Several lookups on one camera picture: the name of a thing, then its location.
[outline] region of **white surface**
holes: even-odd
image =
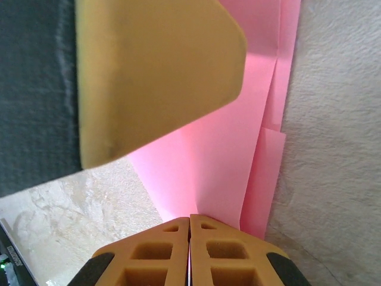
[[[381,285],[381,1],[304,0],[267,239],[313,285]],[[160,223],[126,159],[0,200],[41,285]]]

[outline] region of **pink paper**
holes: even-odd
[[[221,3],[248,39],[239,98],[129,157],[164,220],[201,213],[263,237],[285,141],[278,131],[300,0]]]
[[[286,135],[261,128],[243,202],[241,230],[264,238]]]

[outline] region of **black fabric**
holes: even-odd
[[[114,256],[114,253],[104,253],[91,258],[83,265],[68,286],[94,286]]]
[[[80,170],[74,0],[1,0],[0,197]]]
[[[311,286],[292,260],[277,253],[267,253],[267,258],[285,286]]]

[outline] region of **dark gray fabric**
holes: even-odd
[[[74,0],[0,1],[0,196],[80,171]]]

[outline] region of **beige carpet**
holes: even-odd
[[[267,240],[313,285],[381,285],[381,2],[304,0]],[[0,200],[41,285],[160,223],[127,159]]]

